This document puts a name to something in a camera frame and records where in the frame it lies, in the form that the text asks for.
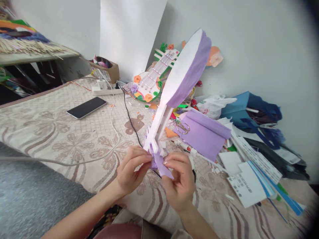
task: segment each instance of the purple foam sheet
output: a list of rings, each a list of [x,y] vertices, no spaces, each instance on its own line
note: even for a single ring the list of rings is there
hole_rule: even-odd
[[[158,150],[157,153],[154,153],[153,148],[152,148],[152,144],[150,145],[150,150],[151,150],[151,154],[153,156],[153,159],[155,161],[156,167],[159,169],[159,174],[162,177],[163,175],[174,179],[172,173],[170,172],[170,170],[165,167],[165,165],[163,164],[164,162],[164,158],[160,155],[160,151]]]
[[[181,122],[188,124],[190,130],[187,134],[181,134],[175,127],[174,132],[213,162],[216,160],[216,156],[222,149],[225,140],[231,136],[230,129],[195,109],[187,112]]]
[[[178,87],[174,96],[167,102],[169,107],[176,108],[179,106],[199,81],[209,59],[211,47],[212,41],[206,36],[206,33],[202,31],[202,37],[193,62],[183,79],[183,83]]]

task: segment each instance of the patterned bedsheet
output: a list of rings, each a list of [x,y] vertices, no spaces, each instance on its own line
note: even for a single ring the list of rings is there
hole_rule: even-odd
[[[79,79],[77,83],[91,88],[96,81]],[[138,144],[138,141],[130,125],[122,94],[115,96],[113,109],[113,123],[120,134],[119,139],[110,122],[113,96],[101,96],[108,104],[82,120],[76,120],[66,113],[93,97],[90,91],[67,83],[54,90],[0,106],[0,140],[28,156],[69,164],[102,157],[119,140],[109,156],[93,163],[74,167],[44,163],[66,178],[82,184],[89,192],[97,193],[116,177],[116,168],[127,147]],[[152,113],[142,102],[133,98],[126,101],[143,143],[146,128],[152,122]],[[168,151],[179,150],[165,135],[162,140],[166,141]],[[228,184],[225,173],[212,173],[210,164],[201,158],[195,158],[194,161],[197,190],[193,203],[221,238],[297,238],[305,233],[314,217],[318,197],[307,182],[280,181],[293,199],[307,206],[298,217],[288,212],[283,202],[274,201],[280,212],[289,218],[287,224],[268,200],[263,201],[261,206],[243,208]],[[151,170],[139,187],[119,204],[170,232],[182,228],[178,215],[167,203],[161,179]]]

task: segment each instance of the decorative guitar craft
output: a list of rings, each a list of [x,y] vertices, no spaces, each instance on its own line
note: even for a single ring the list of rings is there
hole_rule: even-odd
[[[154,158],[151,167],[158,168],[161,176],[166,175],[173,178],[169,169],[163,165],[164,150],[161,147],[160,138],[173,109],[185,100],[202,75],[210,57],[211,46],[212,42],[205,32],[202,29],[196,31],[180,53],[165,83],[159,107],[151,127],[147,130],[143,147],[152,153]]]
[[[151,71],[134,76],[131,89],[135,97],[140,101],[150,102],[158,97],[162,89],[160,78],[171,63],[177,59],[179,51],[176,49],[168,49],[165,53],[161,53],[162,57],[160,57]]]

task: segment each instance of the smartphone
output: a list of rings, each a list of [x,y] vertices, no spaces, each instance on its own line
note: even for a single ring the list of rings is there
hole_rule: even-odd
[[[74,107],[73,109],[68,110],[67,113],[80,120],[93,111],[97,110],[98,108],[101,108],[106,103],[107,102],[105,100],[102,100],[99,97],[95,97],[77,107]]]

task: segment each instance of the marker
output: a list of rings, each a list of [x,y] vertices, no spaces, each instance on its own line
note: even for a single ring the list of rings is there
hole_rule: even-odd
[[[188,108],[188,105],[179,105],[178,108]]]

